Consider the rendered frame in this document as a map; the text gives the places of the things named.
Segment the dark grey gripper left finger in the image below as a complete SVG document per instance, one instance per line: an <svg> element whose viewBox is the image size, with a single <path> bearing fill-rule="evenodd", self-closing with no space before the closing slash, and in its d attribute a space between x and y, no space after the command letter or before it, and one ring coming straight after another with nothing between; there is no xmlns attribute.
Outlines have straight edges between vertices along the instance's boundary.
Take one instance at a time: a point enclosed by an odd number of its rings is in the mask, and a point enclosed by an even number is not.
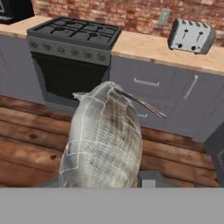
<svg viewBox="0 0 224 224"><path fill-rule="evenodd" d="M38 185L38 187L59 187L59 178L51 178L50 180L45 181L44 183L41 183Z"/></svg>

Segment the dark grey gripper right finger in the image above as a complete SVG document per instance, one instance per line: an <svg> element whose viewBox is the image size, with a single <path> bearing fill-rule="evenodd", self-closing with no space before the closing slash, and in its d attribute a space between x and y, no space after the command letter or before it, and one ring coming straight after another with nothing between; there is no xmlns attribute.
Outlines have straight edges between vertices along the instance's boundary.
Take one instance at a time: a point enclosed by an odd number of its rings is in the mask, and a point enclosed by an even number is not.
<svg viewBox="0 0 224 224"><path fill-rule="evenodd" d="M137 186L141 188L168 188L176 184L166 180L158 171L140 171Z"/></svg>

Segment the grey scaled fish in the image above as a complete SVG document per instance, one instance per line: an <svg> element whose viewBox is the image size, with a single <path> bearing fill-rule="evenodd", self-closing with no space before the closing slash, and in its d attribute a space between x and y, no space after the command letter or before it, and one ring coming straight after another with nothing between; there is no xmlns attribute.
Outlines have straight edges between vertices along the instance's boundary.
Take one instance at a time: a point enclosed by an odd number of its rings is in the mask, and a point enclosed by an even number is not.
<svg viewBox="0 0 224 224"><path fill-rule="evenodd" d="M160 117L165 113L105 81L87 93L73 113L66 148L59 166L59 185L79 188L123 188L136 183L143 139L138 102Z"/></svg>

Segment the dark grey cabinet panel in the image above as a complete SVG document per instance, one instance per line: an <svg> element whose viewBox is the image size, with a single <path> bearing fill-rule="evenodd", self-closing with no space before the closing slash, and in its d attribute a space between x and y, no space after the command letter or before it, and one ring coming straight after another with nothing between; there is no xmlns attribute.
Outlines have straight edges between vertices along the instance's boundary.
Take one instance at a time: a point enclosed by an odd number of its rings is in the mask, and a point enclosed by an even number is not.
<svg viewBox="0 0 224 224"><path fill-rule="evenodd" d="M213 161L217 180L224 188L224 122L205 141L205 148Z"/></svg>

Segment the grey stove with black oven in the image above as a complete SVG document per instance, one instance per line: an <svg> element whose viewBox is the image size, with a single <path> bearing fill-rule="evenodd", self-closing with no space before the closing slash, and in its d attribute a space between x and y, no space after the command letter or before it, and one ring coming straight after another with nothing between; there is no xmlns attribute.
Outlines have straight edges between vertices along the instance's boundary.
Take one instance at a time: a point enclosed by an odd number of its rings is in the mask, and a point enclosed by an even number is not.
<svg viewBox="0 0 224 224"><path fill-rule="evenodd" d="M47 107L71 112L76 92L109 79L111 51L121 28L75 17L55 17L27 30L27 40Z"/></svg>

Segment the plain grey cupboards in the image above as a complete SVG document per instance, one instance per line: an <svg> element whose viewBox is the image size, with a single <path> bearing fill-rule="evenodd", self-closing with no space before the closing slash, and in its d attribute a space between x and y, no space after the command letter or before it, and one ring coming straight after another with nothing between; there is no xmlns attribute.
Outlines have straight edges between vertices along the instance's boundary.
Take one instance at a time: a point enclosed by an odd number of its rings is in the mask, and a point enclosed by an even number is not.
<svg viewBox="0 0 224 224"><path fill-rule="evenodd" d="M25 38L0 35L0 95L45 103Z"/></svg>

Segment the silver toaster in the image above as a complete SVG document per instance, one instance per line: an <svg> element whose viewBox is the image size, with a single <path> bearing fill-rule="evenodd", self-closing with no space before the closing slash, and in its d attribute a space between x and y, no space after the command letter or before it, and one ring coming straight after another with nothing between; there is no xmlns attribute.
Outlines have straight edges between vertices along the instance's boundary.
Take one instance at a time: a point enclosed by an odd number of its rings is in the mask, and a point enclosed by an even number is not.
<svg viewBox="0 0 224 224"><path fill-rule="evenodd" d="M167 44L171 50L208 54L215 37L215 29L210 24L175 18Z"/></svg>

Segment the black microwave oven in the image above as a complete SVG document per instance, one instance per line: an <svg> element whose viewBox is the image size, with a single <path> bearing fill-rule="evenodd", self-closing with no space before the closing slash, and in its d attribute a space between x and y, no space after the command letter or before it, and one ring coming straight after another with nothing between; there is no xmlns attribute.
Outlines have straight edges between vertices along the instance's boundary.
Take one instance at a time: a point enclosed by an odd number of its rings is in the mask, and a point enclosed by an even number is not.
<svg viewBox="0 0 224 224"><path fill-rule="evenodd" d="M34 16L32 0L0 0L0 24L11 25Z"/></svg>

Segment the grey wall outlet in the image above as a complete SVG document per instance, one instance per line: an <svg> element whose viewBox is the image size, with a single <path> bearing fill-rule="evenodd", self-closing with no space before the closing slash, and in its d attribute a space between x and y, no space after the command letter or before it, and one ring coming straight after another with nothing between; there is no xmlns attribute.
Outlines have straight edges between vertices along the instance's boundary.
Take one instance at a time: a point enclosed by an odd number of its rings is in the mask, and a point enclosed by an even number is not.
<svg viewBox="0 0 224 224"><path fill-rule="evenodd" d="M168 17L170 16L170 13L171 13L171 10L170 9L165 9L163 8L161 10L161 13L160 13L160 17L159 17L159 20L158 20L158 24L159 25L165 25L167 20L168 20Z"/></svg>

